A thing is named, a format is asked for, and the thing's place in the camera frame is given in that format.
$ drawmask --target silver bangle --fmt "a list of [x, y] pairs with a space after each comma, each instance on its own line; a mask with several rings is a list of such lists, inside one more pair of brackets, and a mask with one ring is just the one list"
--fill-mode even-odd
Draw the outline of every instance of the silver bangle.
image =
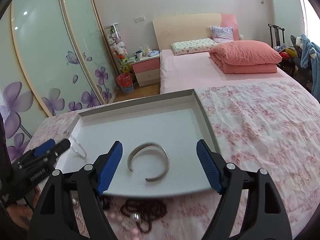
[[169, 171], [169, 168], [170, 168], [170, 160], [169, 160], [169, 156], [167, 154], [167, 152], [165, 151], [165, 149], [158, 143], [155, 143], [155, 142], [146, 142], [146, 143], [143, 143], [141, 145], [139, 145], [138, 147], [136, 147], [130, 154], [129, 154], [129, 157], [128, 157], [128, 161], [127, 161], [127, 164], [128, 164], [128, 169], [129, 171], [133, 172], [132, 168], [131, 168], [131, 162], [132, 162], [132, 159], [133, 157], [139, 152], [141, 151], [142, 149], [148, 147], [148, 146], [156, 146], [157, 148], [159, 148], [165, 155], [165, 158], [166, 158], [166, 168], [164, 170], [164, 172], [162, 172], [159, 176], [157, 177], [154, 177], [154, 178], [151, 178], [151, 179], [146, 179], [147, 182], [153, 182], [153, 181], [157, 181], [161, 178], [163, 178]]
[[74, 138], [72, 135], [69, 135], [69, 133], [70, 133], [69, 130], [65, 130], [63, 132], [63, 134], [66, 136], [66, 139], [68, 139], [68, 136], [69, 136], [69, 138], [71, 138], [83, 150], [84, 156], [81, 155], [80, 152], [72, 146], [72, 144], [70, 145], [70, 149], [73, 150], [76, 154], [78, 154], [81, 158], [83, 158], [83, 159], [87, 158], [87, 152], [84, 150], [84, 148], [78, 142], [78, 140], [76, 138]]

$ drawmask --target blue gripper pad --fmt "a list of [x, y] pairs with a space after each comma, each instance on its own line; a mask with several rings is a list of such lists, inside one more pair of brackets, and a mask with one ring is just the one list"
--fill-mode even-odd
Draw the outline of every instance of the blue gripper pad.
[[223, 186], [221, 185], [220, 171], [217, 169], [207, 148], [204, 146], [201, 140], [197, 142], [196, 151], [211, 188], [215, 189], [219, 194], [221, 194], [223, 191]]
[[116, 169], [121, 160], [122, 151], [122, 143], [118, 142], [117, 145], [114, 147], [113, 151], [111, 153], [108, 153], [110, 154], [110, 157], [108, 158], [108, 160], [106, 161], [105, 165], [99, 173], [98, 185], [96, 187], [97, 193], [99, 195], [101, 195], [104, 191], [106, 191], [109, 188], [112, 178], [116, 173]]
[[55, 145], [56, 145], [56, 142], [53, 139], [50, 139], [49, 141], [46, 141], [44, 144], [40, 145], [33, 153], [33, 156], [34, 157], [42, 156]]

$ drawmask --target headboard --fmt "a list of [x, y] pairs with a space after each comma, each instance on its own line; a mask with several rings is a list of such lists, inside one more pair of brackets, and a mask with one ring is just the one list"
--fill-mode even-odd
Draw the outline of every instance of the headboard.
[[153, 19], [160, 51], [171, 49], [175, 42], [211, 38], [210, 26], [231, 26], [234, 40], [239, 40], [238, 24], [233, 14], [197, 13]]

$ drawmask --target pink drawer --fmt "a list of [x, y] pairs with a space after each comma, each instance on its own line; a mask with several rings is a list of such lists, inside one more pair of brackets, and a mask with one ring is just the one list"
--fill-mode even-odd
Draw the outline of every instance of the pink drawer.
[[136, 74], [160, 68], [160, 59], [149, 59], [132, 65]]

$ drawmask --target human hand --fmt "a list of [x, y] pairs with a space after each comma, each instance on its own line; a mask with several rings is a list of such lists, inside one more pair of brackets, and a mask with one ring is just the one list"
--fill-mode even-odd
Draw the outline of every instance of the human hand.
[[[34, 188], [35, 197], [33, 199], [32, 205], [36, 206], [38, 199], [40, 197], [40, 189], [38, 186]], [[14, 223], [25, 230], [29, 229], [29, 226], [23, 221], [23, 218], [31, 218], [32, 210], [28, 206], [13, 204], [7, 207], [7, 212]]]

